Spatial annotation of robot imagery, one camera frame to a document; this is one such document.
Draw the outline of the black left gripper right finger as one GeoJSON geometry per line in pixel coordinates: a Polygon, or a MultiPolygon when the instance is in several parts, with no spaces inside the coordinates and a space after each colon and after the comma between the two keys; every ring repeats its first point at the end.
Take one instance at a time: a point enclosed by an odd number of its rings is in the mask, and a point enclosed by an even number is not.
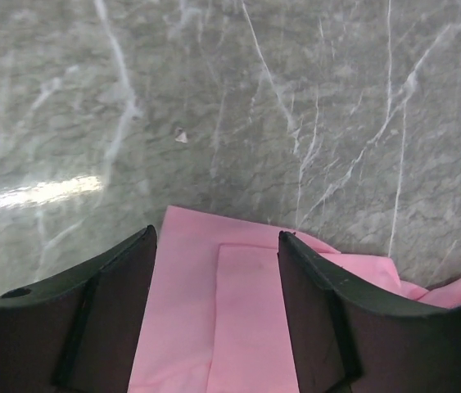
{"type": "Polygon", "coordinates": [[[461,306],[381,289],[289,232],[278,265],[300,391],[461,392],[461,306]]]}

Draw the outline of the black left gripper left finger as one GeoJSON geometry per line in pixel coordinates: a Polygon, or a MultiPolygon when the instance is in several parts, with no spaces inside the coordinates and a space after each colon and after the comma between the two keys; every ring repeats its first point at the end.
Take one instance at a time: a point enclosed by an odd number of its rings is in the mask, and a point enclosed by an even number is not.
{"type": "Polygon", "coordinates": [[[156,260],[148,226],[0,296],[0,392],[126,392],[156,260]]]}

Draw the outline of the pink t shirt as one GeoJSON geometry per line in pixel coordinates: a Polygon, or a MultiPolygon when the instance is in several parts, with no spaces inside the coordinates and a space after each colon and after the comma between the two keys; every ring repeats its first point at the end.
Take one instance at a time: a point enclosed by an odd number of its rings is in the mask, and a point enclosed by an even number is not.
{"type": "Polygon", "coordinates": [[[461,278],[427,290],[400,279],[386,257],[342,254],[304,233],[171,206],[130,391],[302,392],[278,265],[282,232],[393,294],[442,309],[461,306],[461,278]]]}

